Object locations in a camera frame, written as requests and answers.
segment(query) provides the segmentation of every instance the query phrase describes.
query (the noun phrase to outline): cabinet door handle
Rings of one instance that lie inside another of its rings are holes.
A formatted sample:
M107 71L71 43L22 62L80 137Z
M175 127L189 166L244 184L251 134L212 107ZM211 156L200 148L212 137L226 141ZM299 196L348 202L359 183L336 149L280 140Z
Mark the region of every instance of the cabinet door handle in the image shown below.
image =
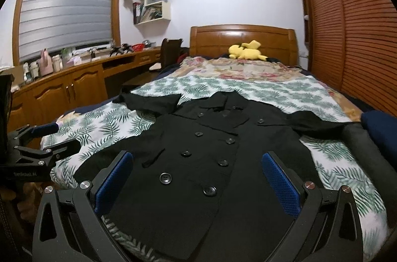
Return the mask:
M76 99L76 91L74 90L74 85L72 83L72 92L73 92L73 98Z
M69 93L69 87L68 86L66 87L66 94L67 94L67 99L68 99L68 101L70 103L70 93Z

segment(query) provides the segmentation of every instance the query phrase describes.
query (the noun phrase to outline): silver bolt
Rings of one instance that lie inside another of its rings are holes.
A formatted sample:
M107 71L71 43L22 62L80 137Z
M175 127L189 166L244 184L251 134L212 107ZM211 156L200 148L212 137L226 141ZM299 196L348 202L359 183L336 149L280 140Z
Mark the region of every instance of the silver bolt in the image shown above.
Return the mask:
M316 185L312 181L307 181L306 183L304 183L304 186L307 189L314 189Z
M80 188L81 189L87 189L88 187L90 187L90 182L88 181L88 180L86 180L86 181L83 181L81 184L80 184Z
M350 193L350 192L351 192L351 188L350 188L349 186L346 186L346 185L343 185L343 186L342 186L342 190L343 190L345 193Z
M53 186L47 186L47 187L44 189L44 192L45 192L46 194L49 194L49 193L51 193L53 190L54 190Z

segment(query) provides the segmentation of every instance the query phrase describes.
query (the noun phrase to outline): pink bottle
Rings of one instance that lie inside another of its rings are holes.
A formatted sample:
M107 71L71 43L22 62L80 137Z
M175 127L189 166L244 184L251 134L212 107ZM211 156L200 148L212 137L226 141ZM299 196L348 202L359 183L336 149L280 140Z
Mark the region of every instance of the pink bottle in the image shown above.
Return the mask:
M46 49L41 51L41 58L38 60L40 67L40 75L45 76L47 74L51 74L54 69L52 68L52 59L51 56L48 55Z

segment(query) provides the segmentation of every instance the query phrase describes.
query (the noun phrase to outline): gray zebra blind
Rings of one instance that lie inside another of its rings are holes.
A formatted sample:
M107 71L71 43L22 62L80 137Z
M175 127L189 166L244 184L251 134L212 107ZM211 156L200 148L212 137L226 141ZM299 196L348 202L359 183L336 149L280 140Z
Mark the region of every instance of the gray zebra blind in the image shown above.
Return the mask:
M19 23L19 59L42 49L57 51L110 41L111 0L23 0Z

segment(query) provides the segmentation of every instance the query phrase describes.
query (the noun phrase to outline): black coat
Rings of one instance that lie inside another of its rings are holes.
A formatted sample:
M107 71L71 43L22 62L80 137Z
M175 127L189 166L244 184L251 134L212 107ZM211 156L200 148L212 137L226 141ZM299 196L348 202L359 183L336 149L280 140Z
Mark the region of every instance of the black coat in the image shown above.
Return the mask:
M109 214L122 232L172 260L264 261L293 217L264 177L262 155L274 151L303 181L323 187L300 135L340 139L347 123L309 111L285 114L237 92L176 107L179 98L119 99L130 109L156 113L157 121L90 157L75 179L94 178L127 150L134 168Z

